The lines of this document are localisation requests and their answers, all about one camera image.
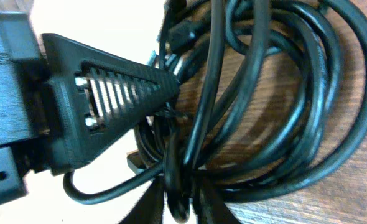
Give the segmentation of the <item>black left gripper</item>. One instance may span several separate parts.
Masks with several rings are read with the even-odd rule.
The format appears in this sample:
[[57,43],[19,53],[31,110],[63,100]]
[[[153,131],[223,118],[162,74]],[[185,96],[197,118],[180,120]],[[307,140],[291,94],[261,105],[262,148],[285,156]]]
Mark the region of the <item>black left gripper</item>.
[[27,14],[0,12],[0,205],[26,195],[23,178],[48,168],[40,99],[48,72]]

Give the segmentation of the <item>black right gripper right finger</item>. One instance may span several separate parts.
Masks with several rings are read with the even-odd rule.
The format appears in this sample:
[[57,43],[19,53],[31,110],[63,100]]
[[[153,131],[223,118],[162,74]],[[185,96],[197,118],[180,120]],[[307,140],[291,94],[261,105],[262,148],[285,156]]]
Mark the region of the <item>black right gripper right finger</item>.
[[208,179],[194,181],[193,208],[202,224],[241,224]]

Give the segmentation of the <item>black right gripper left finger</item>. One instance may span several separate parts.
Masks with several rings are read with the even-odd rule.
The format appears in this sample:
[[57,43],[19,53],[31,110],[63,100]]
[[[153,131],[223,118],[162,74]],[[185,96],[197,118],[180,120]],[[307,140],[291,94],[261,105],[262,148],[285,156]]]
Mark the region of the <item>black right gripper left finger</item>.
[[164,189],[162,178],[158,177],[119,224],[162,224],[163,212]]

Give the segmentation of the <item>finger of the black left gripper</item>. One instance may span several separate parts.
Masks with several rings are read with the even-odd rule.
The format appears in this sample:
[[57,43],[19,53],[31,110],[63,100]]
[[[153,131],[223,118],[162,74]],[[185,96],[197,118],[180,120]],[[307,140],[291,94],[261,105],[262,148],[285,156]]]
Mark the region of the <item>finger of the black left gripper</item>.
[[46,160],[60,175],[94,161],[177,95],[175,75],[57,34],[43,34],[50,71],[42,101],[51,140]]

